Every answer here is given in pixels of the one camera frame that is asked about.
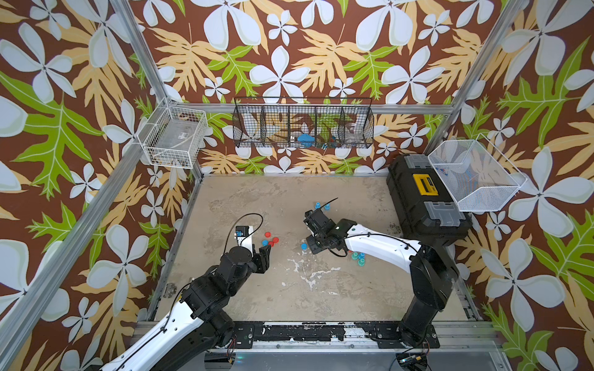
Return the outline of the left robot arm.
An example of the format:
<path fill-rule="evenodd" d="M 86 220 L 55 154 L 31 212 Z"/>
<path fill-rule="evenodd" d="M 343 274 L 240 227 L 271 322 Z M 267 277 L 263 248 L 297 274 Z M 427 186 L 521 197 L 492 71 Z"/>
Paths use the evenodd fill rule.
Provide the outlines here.
<path fill-rule="evenodd" d="M 234 321 L 224 311 L 253 274 L 270 266 L 269 246 L 236 246 L 218 265 L 182 288 L 166 315 L 122 355 L 102 370 L 179 370 L 193 358 L 231 341 Z"/>

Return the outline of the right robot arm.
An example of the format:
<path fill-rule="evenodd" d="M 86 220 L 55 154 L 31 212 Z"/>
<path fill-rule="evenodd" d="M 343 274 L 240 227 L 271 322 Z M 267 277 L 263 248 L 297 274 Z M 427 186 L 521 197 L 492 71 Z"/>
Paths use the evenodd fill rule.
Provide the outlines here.
<path fill-rule="evenodd" d="M 336 223 L 321 209 L 306 211 L 304 224 L 311 233 L 306 243 L 313 254 L 325 250 L 363 253 L 410 274 L 414 298 L 398 324 L 397 334 L 406 346 L 420 346 L 459 278 L 459 270 L 446 250 L 380 233 L 353 220 Z"/>

